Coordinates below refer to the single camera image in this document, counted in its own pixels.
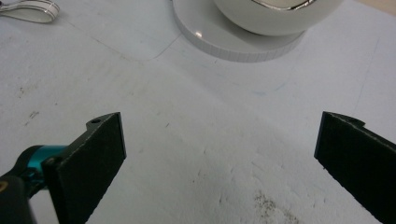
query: white table surface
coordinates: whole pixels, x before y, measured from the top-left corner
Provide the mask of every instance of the white table surface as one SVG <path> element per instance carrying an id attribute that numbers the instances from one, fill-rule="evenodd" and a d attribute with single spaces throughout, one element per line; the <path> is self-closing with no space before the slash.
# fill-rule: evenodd
<path id="1" fill-rule="evenodd" d="M 171 1 L 56 3 L 52 24 L 0 18 L 1 174 L 120 111 L 128 158 L 89 223 L 378 223 L 314 150 L 322 111 L 396 142 L 396 17 L 346 0 L 282 58 L 230 63 Z M 46 191 L 31 205 L 57 222 Z"/>

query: white tabletop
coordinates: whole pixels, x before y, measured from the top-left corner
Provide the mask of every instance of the white tabletop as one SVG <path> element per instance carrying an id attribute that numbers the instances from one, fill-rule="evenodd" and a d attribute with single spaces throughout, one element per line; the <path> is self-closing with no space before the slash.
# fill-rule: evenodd
<path id="1" fill-rule="evenodd" d="M 314 150 L 322 111 L 396 142 L 396 17 L 346 0 L 289 54 L 231 63 L 172 1 L 56 3 L 52 24 L 0 18 L 0 174 L 120 111 L 128 158 L 89 223 L 378 223 Z M 46 191 L 31 205 L 57 222 Z"/>

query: white ceramic bowl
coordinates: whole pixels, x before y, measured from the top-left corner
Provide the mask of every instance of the white ceramic bowl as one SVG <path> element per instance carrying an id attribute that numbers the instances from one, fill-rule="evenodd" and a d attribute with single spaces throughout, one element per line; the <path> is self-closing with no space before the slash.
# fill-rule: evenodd
<path id="1" fill-rule="evenodd" d="M 331 14 L 343 0 L 214 0 L 235 24 L 259 35 L 300 33 Z"/>

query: white bowl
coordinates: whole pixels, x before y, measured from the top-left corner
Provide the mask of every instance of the white bowl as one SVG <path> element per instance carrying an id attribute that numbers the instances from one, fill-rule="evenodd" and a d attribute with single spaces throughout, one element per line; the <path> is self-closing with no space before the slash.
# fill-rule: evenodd
<path id="1" fill-rule="evenodd" d="M 258 35 L 300 33 L 331 14 L 343 0 L 214 0 L 238 26 Z"/>

